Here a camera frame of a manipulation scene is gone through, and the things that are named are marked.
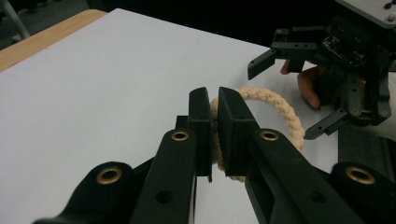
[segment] rope ring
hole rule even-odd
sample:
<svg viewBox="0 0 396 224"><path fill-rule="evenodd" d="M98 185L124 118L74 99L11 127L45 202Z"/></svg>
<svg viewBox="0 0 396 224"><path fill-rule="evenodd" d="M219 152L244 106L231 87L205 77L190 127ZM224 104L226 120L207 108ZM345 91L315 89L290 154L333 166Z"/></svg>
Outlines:
<svg viewBox="0 0 396 224"><path fill-rule="evenodd" d="M302 152L304 147L305 130L301 124L300 119L295 115L294 109L288 104L288 102L286 102L285 99L283 99L279 94L263 88L242 87L234 90L238 91L245 101L258 100L267 103L272 108L274 108L288 125L288 131L289 131L288 139L297 148L297 150ZM214 98L210 103L210 109L212 111L212 117L213 120L215 121L216 129L218 128L217 127L218 105L219 105L219 97ZM212 163L213 164L217 163L219 169L221 171L224 171L224 163L221 155L221 150L219 147L218 132L215 132L215 136L213 139L214 139L214 143L212 148L212 158L213 158ZM244 176L230 176L230 178L239 180L240 182L245 182Z"/></svg>

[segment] sleeve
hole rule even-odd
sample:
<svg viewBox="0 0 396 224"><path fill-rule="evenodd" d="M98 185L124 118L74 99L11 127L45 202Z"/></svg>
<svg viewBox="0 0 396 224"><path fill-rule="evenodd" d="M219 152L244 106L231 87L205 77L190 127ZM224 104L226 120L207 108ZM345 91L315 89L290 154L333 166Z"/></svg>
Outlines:
<svg viewBox="0 0 396 224"><path fill-rule="evenodd" d="M396 73L389 73L389 104L392 116L377 126L367 126L363 130L396 142Z"/></svg>

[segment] brass ring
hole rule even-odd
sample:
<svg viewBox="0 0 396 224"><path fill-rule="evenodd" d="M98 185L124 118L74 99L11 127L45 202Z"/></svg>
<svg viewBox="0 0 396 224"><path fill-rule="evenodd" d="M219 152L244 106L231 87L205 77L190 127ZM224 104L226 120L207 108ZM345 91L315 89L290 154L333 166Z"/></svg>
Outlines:
<svg viewBox="0 0 396 224"><path fill-rule="evenodd" d="M276 141L279 139L279 136L276 133L264 131L260 133L260 136L268 141Z"/></svg>
<svg viewBox="0 0 396 224"><path fill-rule="evenodd" d="M187 140L189 138L189 134L186 132L174 132L172 133L172 139L175 141L184 141Z"/></svg>
<svg viewBox="0 0 396 224"><path fill-rule="evenodd" d="M375 178L370 173L359 167L348 166L346 168L346 175L349 176L349 178L361 184L372 185L375 183Z"/></svg>
<svg viewBox="0 0 396 224"><path fill-rule="evenodd" d="M108 173L115 173L114 175L111 175L110 177L106 177L105 174ZM108 184L112 184L114 182L117 182L122 175L122 170L117 167L107 167L105 169L103 169L97 176L96 176L96 181L101 184L101 185L108 185Z"/></svg>

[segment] rope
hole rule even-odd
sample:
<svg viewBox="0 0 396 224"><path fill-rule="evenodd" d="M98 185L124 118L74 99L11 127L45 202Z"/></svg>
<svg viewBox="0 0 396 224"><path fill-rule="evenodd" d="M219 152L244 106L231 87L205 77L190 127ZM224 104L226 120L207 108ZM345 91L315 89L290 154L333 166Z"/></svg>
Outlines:
<svg viewBox="0 0 396 224"><path fill-rule="evenodd" d="M271 105L285 120L288 125L290 142L302 152L304 147L304 135L305 130L300 122L300 119L295 115L294 109L285 101L279 94L274 93L273 91L269 91L267 89L256 88L256 87L242 87L234 89L238 91L242 98L247 100L258 100L268 105ZM214 98L210 103L210 108L212 111L212 117L215 123L216 130L218 129L218 105L219 98ZM224 171L224 162L221 155L221 150L219 146L219 134L215 132L212 148L212 163L218 164L218 167L221 171ZM239 180L240 182L245 182L244 176L230 176L233 180Z"/></svg>

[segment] white tabletop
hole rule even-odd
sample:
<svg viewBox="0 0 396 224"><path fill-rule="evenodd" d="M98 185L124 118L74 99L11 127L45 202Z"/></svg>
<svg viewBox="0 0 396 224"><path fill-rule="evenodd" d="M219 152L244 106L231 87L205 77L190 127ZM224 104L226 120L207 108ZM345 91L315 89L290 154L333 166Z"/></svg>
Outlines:
<svg viewBox="0 0 396 224"><path fill-rule="evenodd" d="M95 166L136 167L188 114L189 92L254 86L281 94L305 129L332 112L314 111L294 74L277 61L248 80L248 63L267 48L116 9L0 74L0 223L57 216ZM269 105L249 107L262 128L287 135ZM304 156L330 172L337 133L305 142ZM243 184L213 167L198 178L195 223L258 223Z"/></svg>

